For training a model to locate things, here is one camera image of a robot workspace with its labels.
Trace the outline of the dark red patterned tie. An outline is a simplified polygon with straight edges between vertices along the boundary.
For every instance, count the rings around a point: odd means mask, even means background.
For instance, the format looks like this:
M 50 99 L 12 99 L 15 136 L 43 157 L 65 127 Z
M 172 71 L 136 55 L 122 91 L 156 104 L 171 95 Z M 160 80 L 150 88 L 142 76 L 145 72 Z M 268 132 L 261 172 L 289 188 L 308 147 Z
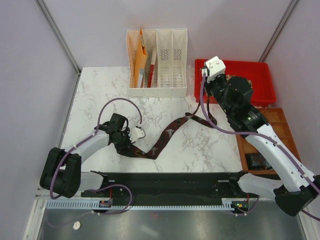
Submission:
M 174 133 L 181 128 L 187 121 L 193 120 L 205 127 L 213 128 L 210 123 L 201 117 L 196 116 L 200 108 L 200 103 L 197 105 L 196 110 L 193 113 L 186 112 L 185 116 L 179 117 L 172 121 L 161 133 L 157 142 L 151 147 L 151 149 L 147 152 L 144 152 L 140 148 L 134 146 L 133 144 L 121 149 L 117 150 L 116 152 L 124 157 L 129 158 L 142 158 L 142 159 L 150 159 L 156 160 L 160 153 L 165 149 L 171 138 L 173 137 Z

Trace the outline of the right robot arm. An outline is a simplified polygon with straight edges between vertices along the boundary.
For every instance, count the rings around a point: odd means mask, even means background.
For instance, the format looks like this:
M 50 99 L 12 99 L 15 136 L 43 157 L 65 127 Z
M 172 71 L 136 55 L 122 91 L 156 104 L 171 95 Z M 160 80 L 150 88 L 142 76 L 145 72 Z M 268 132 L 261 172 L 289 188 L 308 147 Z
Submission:
M 241 136 L 258 150 L 280 178 L 273 180 L 241 171 L 229 184 L 233 196 L 250 193 L 273 200 L 284 213 L 295 217 L 320 195 L 320 177 L 290 152 L 267 118 L 251 104 L 253 89 L 246 78 L 204 75 L 200 92 L 214 97 L 232 131 L 219 128 L 209 119 L 212 127 L 226 134 Z

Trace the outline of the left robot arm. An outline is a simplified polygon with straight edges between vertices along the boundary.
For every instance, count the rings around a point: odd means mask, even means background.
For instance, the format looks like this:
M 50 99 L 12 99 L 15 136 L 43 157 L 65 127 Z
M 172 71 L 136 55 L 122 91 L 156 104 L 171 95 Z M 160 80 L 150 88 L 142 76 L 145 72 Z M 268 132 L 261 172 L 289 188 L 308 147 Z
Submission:
M 40 186 L 49 191 L 52 200 L 71 198 L 81 186 L 82 164 L 98 150 L 114 144 L 118 150 L 128 146 L 130 140 L 129 120 L 113 113 L 109 121 L 98 124 L 79 142 L 67 148 L 52 148 L 40 177 Z

